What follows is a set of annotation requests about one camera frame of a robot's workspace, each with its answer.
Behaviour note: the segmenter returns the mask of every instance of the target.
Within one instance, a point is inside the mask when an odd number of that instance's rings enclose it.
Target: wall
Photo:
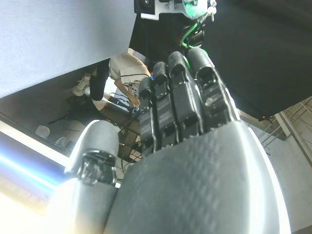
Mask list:
[[[262,133],[262,130],[252,125],[250,127],[257,136]],[[302,131],[304,135],[312,137],[308,129]],[[312,168],[294,138],[290,136],[285,141],[275,139],[265,150],[282,186],[292,232],[312,225]]]

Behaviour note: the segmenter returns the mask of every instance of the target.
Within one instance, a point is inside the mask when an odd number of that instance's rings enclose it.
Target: green wire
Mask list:
[[[197,27],[197,23],[195,23],[187,32],[184,34],[184,36],[181,39],[181,45],[187,48],[187,44],[184,42],[186,37]]]

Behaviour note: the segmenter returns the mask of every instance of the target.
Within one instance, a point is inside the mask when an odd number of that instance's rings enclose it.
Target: shoe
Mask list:
[[[73,88],[73,94],[80,97],[84,95],[84,90],[89,87],[90,78],[88,79],[84,76],[81,80],[78,80],[78,82],[79,84]]]

